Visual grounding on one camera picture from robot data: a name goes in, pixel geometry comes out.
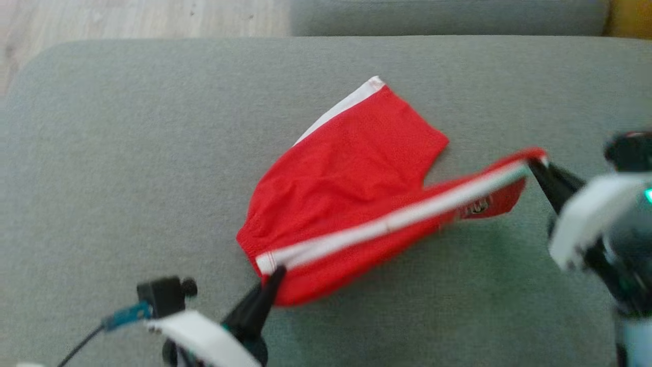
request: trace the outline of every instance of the gray couch cushion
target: gray couch cushion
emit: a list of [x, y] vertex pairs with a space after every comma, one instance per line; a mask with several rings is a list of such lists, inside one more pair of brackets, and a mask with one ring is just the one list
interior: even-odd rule
[[600, 35], [609, 0], [292, 0], [297, 36]]
[[[380, 75], [450, 146], [427, 183], [540, 145], [584, 177], [652, 118], [652, 42], [574, 37], [103, 41], [48, 50], [1, 126], [0, 356], [54, 365], [145, 279], [194, 276], [220, 319], [256, 281], [234, 238], [261, 175]], [[530, 183], [510, 215], [460, 223], [315, 303], [274, 310], [270, 366], [605, 366], [609, 298], [546, 252]], [[160, 366], [161, 338], [100, 336], [71, 366]]]

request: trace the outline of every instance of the cable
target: cable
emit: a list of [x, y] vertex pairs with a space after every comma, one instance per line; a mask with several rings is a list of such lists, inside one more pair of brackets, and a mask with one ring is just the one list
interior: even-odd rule
[[95, 330], [93, 330], [90, 334], [86, 336], [75, 348], [73, 348], [70, 353], [64, 358], [61, 363], [57, 365], [57, 367], [63, 367], [68, 363], [68, 361], [74, 357], [75, 354], [77, 354], [78, 351], [80, 351], [81, 348], [83, 348], [86, 343], [88, 343], [91, 339], [93, 339], [97, 334], [100, 333], [100, 331], [104, 330], [104, 325], [98, 326]]

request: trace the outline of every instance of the yellow object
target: yellow object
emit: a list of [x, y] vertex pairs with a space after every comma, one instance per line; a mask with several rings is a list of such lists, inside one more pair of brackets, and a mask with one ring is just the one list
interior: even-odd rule
[[605, 35], [652, 39], [652, 0], [612, 0]]

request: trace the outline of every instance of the wooden floor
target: wooden floor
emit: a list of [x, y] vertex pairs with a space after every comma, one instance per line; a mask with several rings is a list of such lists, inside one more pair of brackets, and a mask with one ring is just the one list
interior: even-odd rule
[[288, 35], [288, 0], [0, 0], [0, 98], [39, 52], [70, 40]]

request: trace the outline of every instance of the white stripe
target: white stripe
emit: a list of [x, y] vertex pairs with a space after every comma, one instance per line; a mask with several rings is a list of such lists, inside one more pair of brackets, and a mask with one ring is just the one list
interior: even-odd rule
[[310, 126], [308, 130], [306, 130], [306, 132], [303, 133], [303, 135], [301, 135], [301, 138], [299, 138], [297, 142], [294, 143], [294, 145], [297, 145], [297, 143], [305, 139], [306, 136], [312, 134], [315, 130], [319, 129], [323, 124], [330, 121], [333, 117], [341, 114], [342, 112], [348, 110], [349, 108], [355, 106], [356, 104], [371, 97], [375, 92], [379, 91], [383, 86], [385, 86], [385, 82], [380, 80], [378, 75], [367, 80], [353, 93], [349, 94], [345, 99], [342, 99], [338, 104], [334, 105], [330, 110], [328, 110], [328, 112], [321, 115], [321, 117], [317, 121], [315, 121], [315, 123], [313, 123], [312, 126]]
[[527, 172], [527, 162], [513, 162], [463, 183], [445, 193], [410, 204], [362, 225], [264, 253], [256, 257], [256, 264], [263, 274], [271, 274], [278, 264], [283, 264], [288, 270], [291, 270], [347, 247], [385, 236], [412, 224], [459, 208], [471, 201], [481, 199], [519, 180]]

